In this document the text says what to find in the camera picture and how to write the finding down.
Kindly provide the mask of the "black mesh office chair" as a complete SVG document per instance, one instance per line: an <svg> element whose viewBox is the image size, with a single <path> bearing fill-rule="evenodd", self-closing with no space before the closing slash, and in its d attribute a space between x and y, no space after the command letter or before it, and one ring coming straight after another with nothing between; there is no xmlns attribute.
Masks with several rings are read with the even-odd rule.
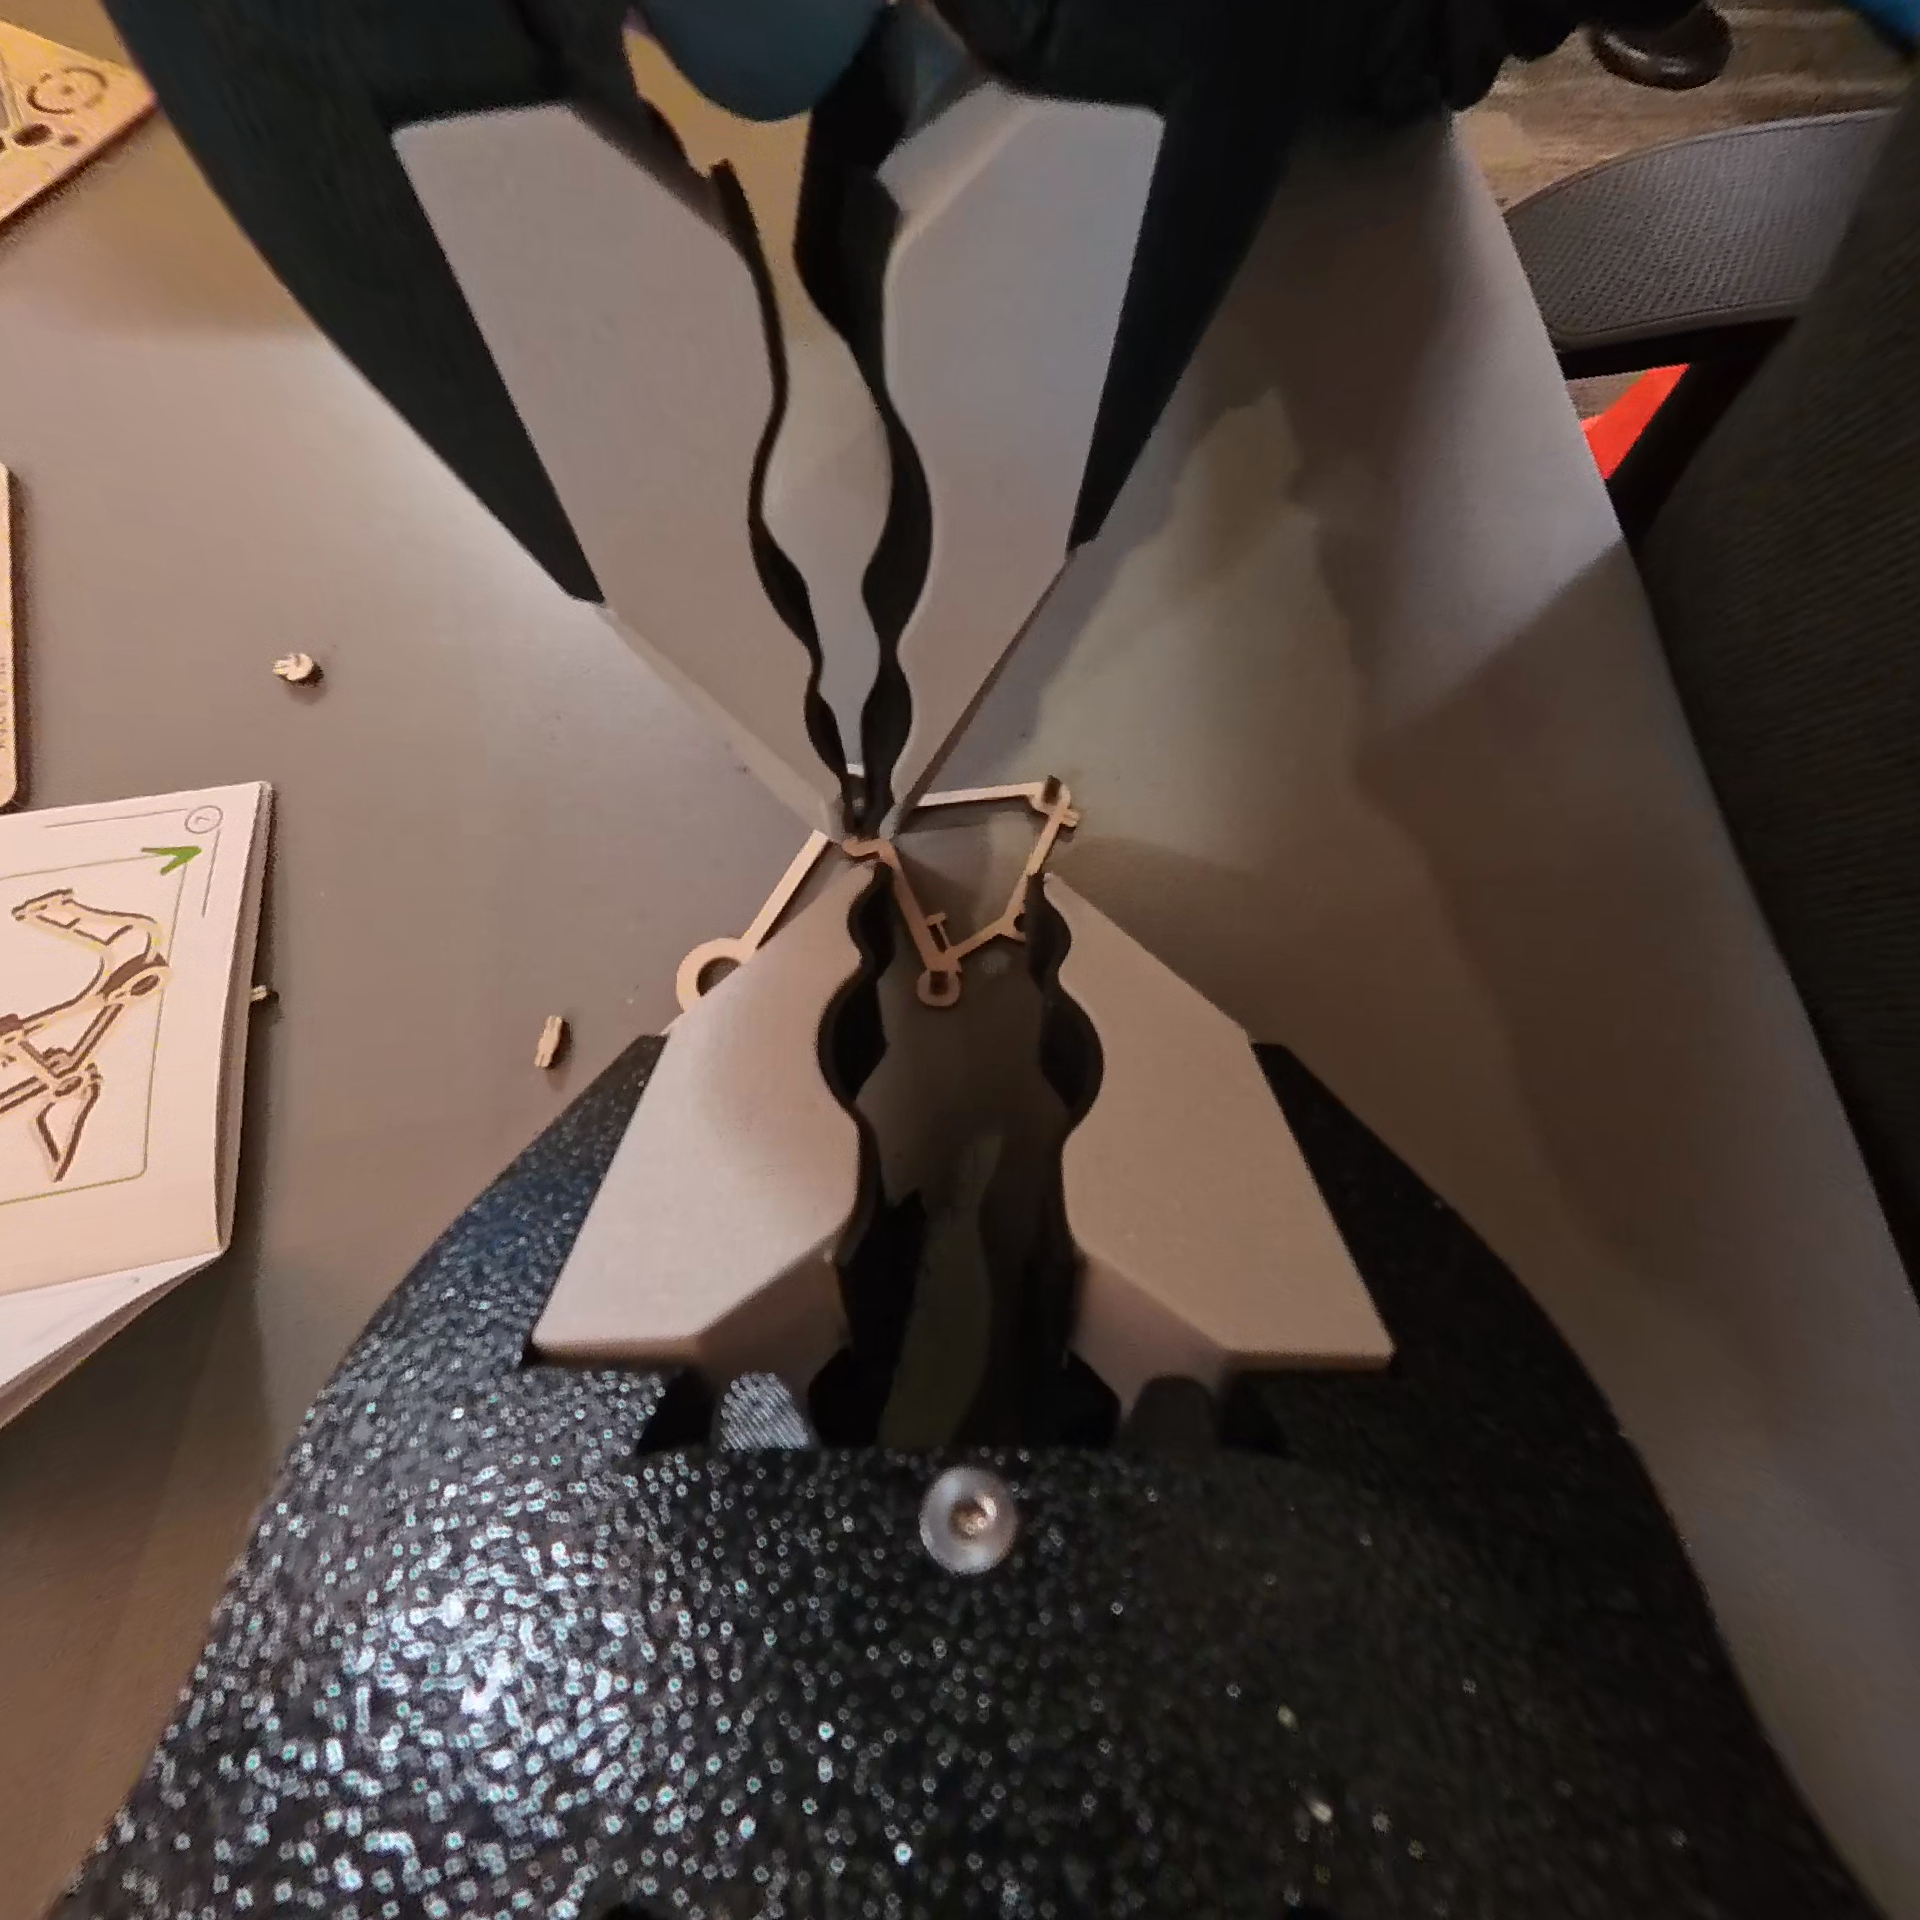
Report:
<svg viewBox="0 0 1920 1920"><path fill-rule="evenodd" d="M1677 702L1889 1230L1899 1598L1854 1820L1916 1865L1917 126L1789 116L1507 213L1570 379L1681 368L1606 481Z"/></svg>

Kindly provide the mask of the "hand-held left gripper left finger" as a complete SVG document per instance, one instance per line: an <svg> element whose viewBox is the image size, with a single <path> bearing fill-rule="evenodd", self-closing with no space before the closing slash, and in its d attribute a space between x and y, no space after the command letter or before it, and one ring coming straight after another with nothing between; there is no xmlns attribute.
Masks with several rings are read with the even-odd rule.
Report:
<svg viewBox="0 0 1920 1920"><path fill-rule="evenodd" d="M842 1261L879 1156L885 881L843 868L662 1041L535 1326L548 1363L810 1389L847 1345Z"/></svg>

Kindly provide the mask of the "person's right hand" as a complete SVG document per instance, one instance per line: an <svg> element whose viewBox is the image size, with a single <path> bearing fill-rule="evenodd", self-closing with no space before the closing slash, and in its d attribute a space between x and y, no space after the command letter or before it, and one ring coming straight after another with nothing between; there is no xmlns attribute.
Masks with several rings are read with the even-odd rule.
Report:
<svg viewBox="0 0 1920 1920"><path fill-rule="evenodd" d="M814 112L870 68L909 88L922 21L883 3L635 3L641 32L714 106L755 123Z"/></svg>

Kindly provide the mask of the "instruction booklet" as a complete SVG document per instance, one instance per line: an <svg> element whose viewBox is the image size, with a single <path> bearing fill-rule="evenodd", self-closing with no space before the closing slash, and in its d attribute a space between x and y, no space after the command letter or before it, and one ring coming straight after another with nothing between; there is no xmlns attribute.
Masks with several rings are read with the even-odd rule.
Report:
<svg viewBox="0 0 1920 1920"><path fill-rule="evenodd" d="M234 1237L262 781L3 820L3 1422Z"/></svg>

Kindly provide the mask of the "wooden parts sheet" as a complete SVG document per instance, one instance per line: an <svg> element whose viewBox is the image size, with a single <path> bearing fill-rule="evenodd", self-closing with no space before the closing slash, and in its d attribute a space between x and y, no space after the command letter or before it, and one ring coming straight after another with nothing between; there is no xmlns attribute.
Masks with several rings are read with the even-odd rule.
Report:
<svg viewBox="0 0 1920 1920"><path fill-rule="evenodd" d="M154 88L127 65L3 21L3 224L49 201L147 123Z"/></svg>
<svg viewBox="0 0 1920 1920"><path fill-rule="evenodd" d="M26 534L17 475L3 467L3 810L28 792Z"/></svg>

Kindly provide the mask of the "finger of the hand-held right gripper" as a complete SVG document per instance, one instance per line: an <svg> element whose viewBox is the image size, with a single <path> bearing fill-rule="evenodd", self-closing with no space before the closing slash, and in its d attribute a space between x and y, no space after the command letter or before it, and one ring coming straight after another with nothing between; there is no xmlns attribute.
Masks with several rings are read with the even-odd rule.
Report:
<svg viewBox="0 0 1920 1920"><path fill-rule="evenodd" d="M806 589L759 516L783 341L751 213L647 102L391 138L607 621L806 827L845 757Z"/></svg>
<svg viewBox="0 0 1920 1920"><path fill-rule="evenodd" d="M909 126L875 80L814 109L802 282L879 416L860 595L865 825L930 781L1077 542L1164 123L982 80Z"/></svg>

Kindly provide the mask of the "black chair castor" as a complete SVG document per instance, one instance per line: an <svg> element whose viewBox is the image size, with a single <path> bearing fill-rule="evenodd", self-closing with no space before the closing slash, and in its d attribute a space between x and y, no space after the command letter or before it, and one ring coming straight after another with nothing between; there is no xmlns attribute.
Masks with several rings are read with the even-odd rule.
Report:
<svg viewBox="0 0 1920 1920"><path fill-rule="evenodd" d="M1620 83L1690 91L1716 83L1732 58L1734 34L1713 3L1697 3L1659 26L1590 26L1586 43L1594 60Z"/></svg>

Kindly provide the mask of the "wooden model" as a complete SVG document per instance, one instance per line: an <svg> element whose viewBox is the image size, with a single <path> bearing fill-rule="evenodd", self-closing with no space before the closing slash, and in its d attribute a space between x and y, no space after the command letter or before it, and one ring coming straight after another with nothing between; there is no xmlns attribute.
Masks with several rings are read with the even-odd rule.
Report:
<svg viewBox="0 0 1920 1920"><path fill-rule="evenodd" d="M814 875L828 853L852 861L879 865L891 875L891 891L899 916L907 930L915 954L922 960L916 997L930 1010L951 1010L962 1000L965 965L974 954L991 944L1025 944L1025 899L1031 881L1045 874L1049 854L1062 834L1074 832L1083 813L1074 804L1065 780L1049 774L1038 781L978 784L926 794L906 816L902 827L916 827L924 816L949 810L1010 806L1022 804L1038 819L1038 832L1026 853L1013 894L996 920L985 922L965 940L947 929L947 912L929 912L915 883L906 872L893 834L868 840L833 841L826 832L812 832L759 908L759 914L735 936L709 940L691 949L677 972L679 1012L691 1012L717 979L745 966L756 950L777 933L786 909L798 900L802 883Z"/></svg>

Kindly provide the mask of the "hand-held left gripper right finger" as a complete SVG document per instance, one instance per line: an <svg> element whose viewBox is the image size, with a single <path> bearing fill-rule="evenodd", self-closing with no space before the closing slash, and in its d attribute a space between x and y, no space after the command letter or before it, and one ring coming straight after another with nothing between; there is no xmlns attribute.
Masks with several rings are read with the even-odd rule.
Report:
<svg viewBox="0 0 1920 1920"><path fill-rule="evenodd" d="M1245 1032L1065 881L1039 889L1098 1053L1062 1145L1070 1350L1108 1389L1391 1363Z"/></svg>

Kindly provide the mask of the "red plastic part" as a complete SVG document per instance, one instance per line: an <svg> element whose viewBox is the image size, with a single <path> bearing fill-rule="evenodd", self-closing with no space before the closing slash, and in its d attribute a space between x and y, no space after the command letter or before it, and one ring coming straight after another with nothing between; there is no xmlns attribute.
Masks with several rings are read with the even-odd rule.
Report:
<svg viewBox="0 0 1920 1920"><path fill-rule="evenodd" d="M1594 464L1604 483L1662 412L1686 365L1643 368L1619 374L1583 374L1569 381L1569 395L1581 422Z"/></svg>

